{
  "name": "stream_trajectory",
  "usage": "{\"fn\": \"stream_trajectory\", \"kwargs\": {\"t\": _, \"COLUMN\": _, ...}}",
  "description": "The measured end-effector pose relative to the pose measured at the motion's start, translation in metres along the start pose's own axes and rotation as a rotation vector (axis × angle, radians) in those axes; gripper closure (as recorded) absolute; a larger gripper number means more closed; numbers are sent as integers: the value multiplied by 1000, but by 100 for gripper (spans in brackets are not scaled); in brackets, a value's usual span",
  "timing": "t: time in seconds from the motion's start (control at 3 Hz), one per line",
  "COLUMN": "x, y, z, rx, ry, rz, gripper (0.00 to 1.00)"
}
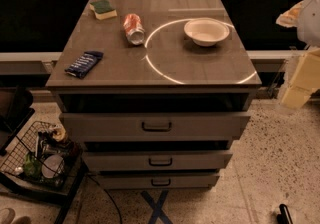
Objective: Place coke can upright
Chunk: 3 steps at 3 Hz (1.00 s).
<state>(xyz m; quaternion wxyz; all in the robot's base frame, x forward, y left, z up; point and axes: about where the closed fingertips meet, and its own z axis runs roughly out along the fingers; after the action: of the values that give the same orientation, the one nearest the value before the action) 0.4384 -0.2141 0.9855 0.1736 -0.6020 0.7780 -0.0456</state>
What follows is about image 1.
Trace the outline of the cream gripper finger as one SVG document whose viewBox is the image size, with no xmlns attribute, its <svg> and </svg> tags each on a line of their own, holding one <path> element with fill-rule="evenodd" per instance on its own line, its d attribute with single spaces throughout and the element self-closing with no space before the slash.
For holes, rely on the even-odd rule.
<svg viewBox="0 0 320 224">
<path fill-rule="evenodd" d="M 320 49 L 307 51 L 299 57 L 290 85 L 311 92 L 320 89 Z"/>
<path fill-rule="evenodd" d="M 301 87 L 288 87 L 285 89 L 280 104 L 290 109 L 301 108 L 311 97 L 313 91 Z"/>
</svg>

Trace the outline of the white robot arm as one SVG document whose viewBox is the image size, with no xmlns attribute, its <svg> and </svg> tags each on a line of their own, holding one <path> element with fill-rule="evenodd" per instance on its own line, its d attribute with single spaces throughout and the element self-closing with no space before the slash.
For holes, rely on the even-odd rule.
<svg viewBox="0 0 320 224">
<path fill-rule="evenodd" d="M 278 94 L 281 106 L 296 110 L 320 89 L 320 0 L 299 2 L 281 14 L 276 23 L 296 27 L 298 39 L 309 46 L 308 51 L 288 60 Z"/>
</svg>

